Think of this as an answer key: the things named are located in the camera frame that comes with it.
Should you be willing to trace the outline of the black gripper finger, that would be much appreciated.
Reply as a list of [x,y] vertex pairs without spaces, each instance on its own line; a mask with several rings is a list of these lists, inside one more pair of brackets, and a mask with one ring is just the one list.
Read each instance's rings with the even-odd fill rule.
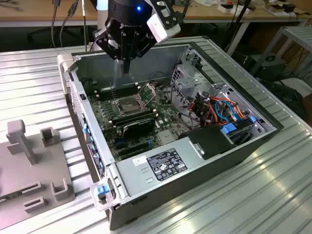
[[121,46],[113,39],[106,29],[95,31],[95,44],[113,60],[117,61],[122,74],[127,73],[127,59],[122,57]]
[[129,73],[131,61],[145,55],[156,43],[154,35],[149,32],[135,31],[126,59],[126,73]]

